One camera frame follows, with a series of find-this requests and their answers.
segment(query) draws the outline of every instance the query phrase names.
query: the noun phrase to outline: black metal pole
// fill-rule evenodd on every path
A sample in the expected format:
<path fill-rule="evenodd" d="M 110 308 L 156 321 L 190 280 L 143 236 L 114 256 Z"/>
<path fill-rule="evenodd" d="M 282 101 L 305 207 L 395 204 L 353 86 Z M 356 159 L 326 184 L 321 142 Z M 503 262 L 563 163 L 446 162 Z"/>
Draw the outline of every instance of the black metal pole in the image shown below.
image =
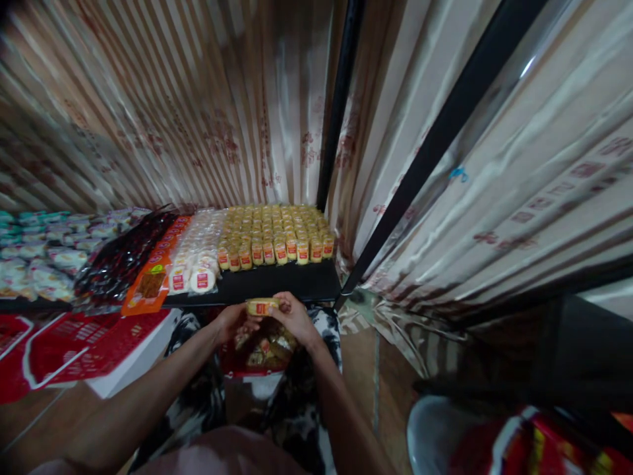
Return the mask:
<path fill-rule="evenodd" d="M 372 233 L 336 301 L 343 306 L 372 261 L 462 130 L 475 107 L 512 55 L 547 0 L 504 0 L 431 126 L 398 190 Z"/>
<path fill-rule="evenodd" d="M 450 330 L 456 332 L 468 330 L 507 315 L 538 307 L 565 294 L 575 295 L 587 292 L 630 277 L 633 277 L 633 255 L 598 264 L 588 269 L 577 270 L 561 280 L 536 287 L 498 305 L 484 308 L 454 323 L 449 323 Z"/>
<path fill-rule="evenodd" d="M 358 47 L 358 38 L 361 23 L 363 22 L 364 10 L 365 0 L 347 1 L 341 51 L 338 56 L 338 66 L 336 67 L 330 124 L 325 137 L 325 149 L 322 156 L 321 170 L 318 176 L 318 189 L 316 192 L 316 207 L 321 211 L 325 211 L 325 205 L 328 202 L 330 181 L 332 180 L 336 151 L 338 149 L 338 138 L 341 134 L 341 126 L 343 125 L 343 116 L 345 115 L 345 106 L 347 104 L 349 84 L 356 59 L 356 49 Z"/>

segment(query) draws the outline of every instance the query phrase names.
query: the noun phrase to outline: person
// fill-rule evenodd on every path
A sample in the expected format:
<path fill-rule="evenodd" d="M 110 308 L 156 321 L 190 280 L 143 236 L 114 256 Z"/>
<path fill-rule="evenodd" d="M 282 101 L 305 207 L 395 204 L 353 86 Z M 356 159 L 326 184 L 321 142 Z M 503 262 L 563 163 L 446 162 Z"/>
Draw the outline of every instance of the person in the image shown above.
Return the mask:
<path fill-rule="evenodd" d="M 183 314 L 165 358 L 91 414 L 63 458 L 37 475 L 115 474 L 134 455 L 141 474 L 394 473 L 346 389 L 333 309 L 306 308 L 289 292 L 270 314 L 297 339 L 260 433 L 226 425 L 216 350 L 262 317 L 245 304 L 202 325 Z"/>

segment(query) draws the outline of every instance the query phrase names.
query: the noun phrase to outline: red plastic basket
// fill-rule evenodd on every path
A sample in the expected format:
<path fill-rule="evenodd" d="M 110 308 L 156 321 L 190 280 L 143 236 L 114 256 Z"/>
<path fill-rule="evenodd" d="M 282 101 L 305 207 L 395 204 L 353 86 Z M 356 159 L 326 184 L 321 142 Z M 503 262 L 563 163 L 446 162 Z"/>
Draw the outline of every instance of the red plastic basket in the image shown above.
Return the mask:
<path fill-rule="evenodd" d="M 132 317 L 64 313 L 29 338 L 24 376 L 31 389 L 105 376 L 167 315 L 169 310 Z"/>
<path fill-rule="evenodd" d="M 13 402 L 29 391 L 22 374 L 22 357 L 33 323 L 16 315 L 0 315 L 0 404 Z"/>

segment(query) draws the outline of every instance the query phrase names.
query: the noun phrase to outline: pink shirt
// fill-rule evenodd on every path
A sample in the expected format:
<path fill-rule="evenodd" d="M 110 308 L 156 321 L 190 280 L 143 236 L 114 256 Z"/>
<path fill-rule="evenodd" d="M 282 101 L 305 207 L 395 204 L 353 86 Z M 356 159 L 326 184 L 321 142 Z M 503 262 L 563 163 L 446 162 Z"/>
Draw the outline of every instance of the pink shirt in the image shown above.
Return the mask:
<path fill-rule="evenodd" d="M 270 439 L 237 426 L 202 434 L 188 447 L 162 455 L 139 468 L 146 474 L 305 474 L 286 452 Z M 31 475 L 76 475 L 63 460 L 37 467 Z"/>

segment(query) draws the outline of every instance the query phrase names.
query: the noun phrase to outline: orange package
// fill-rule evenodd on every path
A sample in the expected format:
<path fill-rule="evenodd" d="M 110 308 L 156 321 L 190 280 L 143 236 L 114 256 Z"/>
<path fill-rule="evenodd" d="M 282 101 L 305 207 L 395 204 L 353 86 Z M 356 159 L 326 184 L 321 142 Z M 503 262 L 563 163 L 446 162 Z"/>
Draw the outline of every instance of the orange package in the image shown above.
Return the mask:
<path fill-rule="evenodd" d="M 169 292 L 167 277 L 171 269 L 171 251 L 176 249 L 190 219 L 190 216 L 180 216 L 156 244 L 147 263 L 127 291 L 121 309 L 122 315 L 128 317 L 142 313 L 154 313 L 163 306 Z"/>

